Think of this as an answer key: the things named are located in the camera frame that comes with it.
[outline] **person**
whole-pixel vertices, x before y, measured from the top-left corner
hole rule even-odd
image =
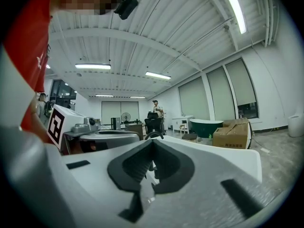
[[[154,103],[153,113],[157,113],[158,118],[161,118],[161,133],[165,134],[165,127],[163,124],[163,118],[164,118],[163,109],[161,106],[158,105],[158,101],[154,100],[153,103]]]
[[[0,108],[7,114],[1,116],[0,125],[21,125],[22,130],[35,133],[45,143],[52,143],[46,128],[36,114],[36,92],[44,92],[51,14],[59,10],[67,10],[101,15],[117,8],[120,2],[121,0],[29,0],[27,2],[15,18],[0,47],[0,62],[5,65],[0,69],[0,86],[16,89],[18,95],[15,97],[20,99],[15,108],[9,104],[2,104]],[[6,92],[0,94],[2,102],[9,102],[10,97]]]
[[[38,115],[42,124],[47,127],[49,118],[45,115],[45,106],[46,106],[47,96],[45,93],[41,93],[36,106],[36,114]]]

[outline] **white box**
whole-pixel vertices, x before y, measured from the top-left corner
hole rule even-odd
[[[47,134],[58,149],[61,149],[63,133],[72,131],[75,124],[83,124],[85,116],[65,107],[54,105],[47,126]]]

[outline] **red shirt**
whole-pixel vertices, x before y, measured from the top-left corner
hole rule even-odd
[[[50,0],[30,0],[16,17],[3,43],[12,63],[35,92],[44,92],[43,82],[48,60],[49,10]],[[31,131],[29,108],[21,127],[23,130]]]

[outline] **ceiling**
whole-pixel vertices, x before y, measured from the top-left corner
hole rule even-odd
[[[63,79],[86,98],[96,94],[152,98],[265,40],[262,0],[239,0],[248,31],[243,35],[227,0],[138,1],[127,20],[114,13],[56,13],[49,27],[47,76]],[[78,63],[110,63],[112,68],[76,69]],[[146,71],[169,75],[171,80],[145,76]]]

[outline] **white cabinet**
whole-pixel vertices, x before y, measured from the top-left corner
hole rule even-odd
[[[180,117],[174,117],[172,118],[172,126],[173,130],[180,130],[180,125],[185,124],[185,129],[189,133],[191,129],[191,122],[190,119],[193,118],[193,116],[180,116]]]

